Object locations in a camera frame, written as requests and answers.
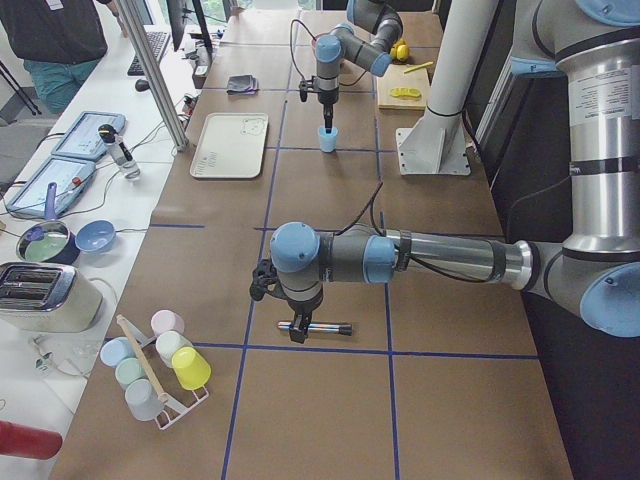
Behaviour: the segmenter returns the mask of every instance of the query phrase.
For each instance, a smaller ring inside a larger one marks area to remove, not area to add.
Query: toaster
[[[80,332],[89,327],[101,303],[100,291],[72,266],[0,266],[0,318],[21,330]]]

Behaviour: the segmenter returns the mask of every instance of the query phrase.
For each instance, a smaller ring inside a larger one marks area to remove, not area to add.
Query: red cylinder
[[[0,455],[47,460],[62,446],[62,435],[0,420]]]

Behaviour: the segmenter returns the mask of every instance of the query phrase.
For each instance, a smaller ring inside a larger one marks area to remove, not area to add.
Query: cutting board
[[[404,74],[411,65],[389,65],[384,77],[376,77],[378,90],[378,108],[395,108],[400,110],[424,110],[431,91],[429,75],[426,68]],[[420,98],[394,98],[391,89],[395,87],[412,87],[420,90]]]

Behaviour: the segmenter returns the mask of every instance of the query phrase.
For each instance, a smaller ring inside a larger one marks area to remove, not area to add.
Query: metal pot
[[[62,263],[71,265],[80,249],[75,236],[67,226],[56,220],[56,184],[50,183],[44,209],[44,222],[29,228],[22,234],[16,246],[18,257],[27,262]]]

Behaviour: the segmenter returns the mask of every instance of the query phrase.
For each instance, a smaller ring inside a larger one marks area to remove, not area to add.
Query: white tray
[[[255,178],[269,117],[265,113],[210,113],[189,172],[194,178]]]

